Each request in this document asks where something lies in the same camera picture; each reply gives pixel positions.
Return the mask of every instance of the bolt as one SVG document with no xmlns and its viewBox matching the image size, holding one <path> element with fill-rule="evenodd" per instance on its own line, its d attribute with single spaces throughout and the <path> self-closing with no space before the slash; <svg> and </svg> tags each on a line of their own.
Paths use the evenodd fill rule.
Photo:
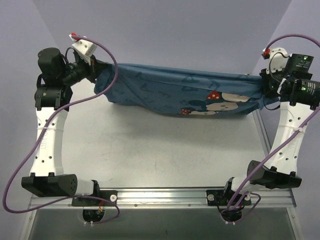
<svg viewBox="0 0 320 240">
<path fill-rule="evenodd" d="M 117 196 L 114 195 L 114 194 L 112 194 L 112 195 L 110 196 L 110 201 L 114 203 L 116 200 L 117 200 Z"/>
<path fill-rule="evenodd" d="M 209 201 L 215 200 L 215 196 L 214 196 L 213 194 L 209 194 L 206 198 L 207 198 Z"/>
</svg>

